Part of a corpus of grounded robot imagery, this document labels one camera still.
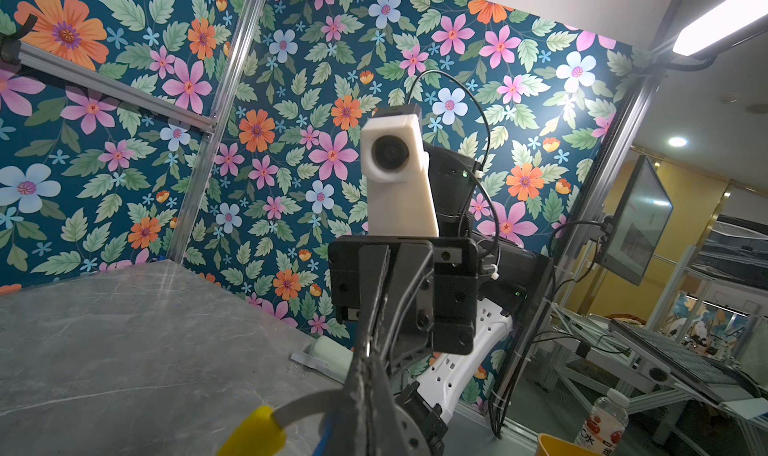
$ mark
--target floral wallpaper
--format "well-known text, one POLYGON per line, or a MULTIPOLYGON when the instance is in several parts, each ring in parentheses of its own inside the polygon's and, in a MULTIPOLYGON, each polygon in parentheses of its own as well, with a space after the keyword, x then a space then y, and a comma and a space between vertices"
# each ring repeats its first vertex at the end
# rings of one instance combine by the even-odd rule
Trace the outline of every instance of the floral wallpaper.
MULTIPOLYGON (((120 80, 177 106, 207 114, 226 65, 244 0, 0 0, 0 32, 33 14, 24 42, 120 80)), ((241 103, 254 88, 237 88, 241 103)), ((118 108, 134 130, 135 114, 118 108)))
POLYGON ((0 63, 0 293, 162 258, 200 135, 135 114, 0 63))
MULTIPOLYGON (((351 346, 336 319, 328 243, 367 231, 360 130, 413 91, 424 140, 483 158, 478 230, 544 251, 568 217, 616 105, 648 56, 614 40, 485 0, 268 0, 216 156, 186 266, 313 336, 351 346)), ((488 356, 464 400, 482 409, 503 360, 488 356)), ((427 367, 421 364, 416 372, 427 367)))

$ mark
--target yellow handle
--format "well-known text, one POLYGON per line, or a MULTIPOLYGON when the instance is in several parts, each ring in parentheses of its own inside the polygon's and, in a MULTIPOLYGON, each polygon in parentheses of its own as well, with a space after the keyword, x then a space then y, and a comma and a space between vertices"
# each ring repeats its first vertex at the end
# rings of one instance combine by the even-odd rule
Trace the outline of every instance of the yellow handle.
POLYGON ((262 406, 235 429, 219 456, 271 456, 285 443, 286 433, 272 418, 272 409, 262 406))

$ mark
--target monitor screen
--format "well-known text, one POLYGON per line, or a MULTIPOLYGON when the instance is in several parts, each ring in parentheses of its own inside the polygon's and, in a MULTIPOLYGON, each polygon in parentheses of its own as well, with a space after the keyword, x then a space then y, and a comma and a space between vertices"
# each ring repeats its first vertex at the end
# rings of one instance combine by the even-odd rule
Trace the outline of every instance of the monitor screen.
POLYGON ((646 156, 640 156, 613 218, 598 262, 639 285, 672 213, 672 203, 646 156))

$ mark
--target plastic bottle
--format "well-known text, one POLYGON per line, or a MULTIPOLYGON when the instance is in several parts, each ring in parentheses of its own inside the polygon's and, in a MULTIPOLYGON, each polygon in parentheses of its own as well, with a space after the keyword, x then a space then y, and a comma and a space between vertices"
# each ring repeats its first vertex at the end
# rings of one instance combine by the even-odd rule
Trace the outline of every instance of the plastic bottle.
POLYGON ((615 389, 598 398, 575 443, 595 454, 610 456, 629 423, 629 398, 615 389))

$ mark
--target gray marble tabletop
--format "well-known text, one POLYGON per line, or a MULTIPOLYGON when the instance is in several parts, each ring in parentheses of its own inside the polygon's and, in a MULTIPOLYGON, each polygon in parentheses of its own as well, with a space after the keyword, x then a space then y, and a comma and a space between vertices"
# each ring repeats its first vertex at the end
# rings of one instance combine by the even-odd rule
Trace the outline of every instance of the gray marble tabletop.
POLYGON ((215 454, 259 406, 339 387, 289 360, 310 340, 171 261, 4 296, 0 454, 215 454))

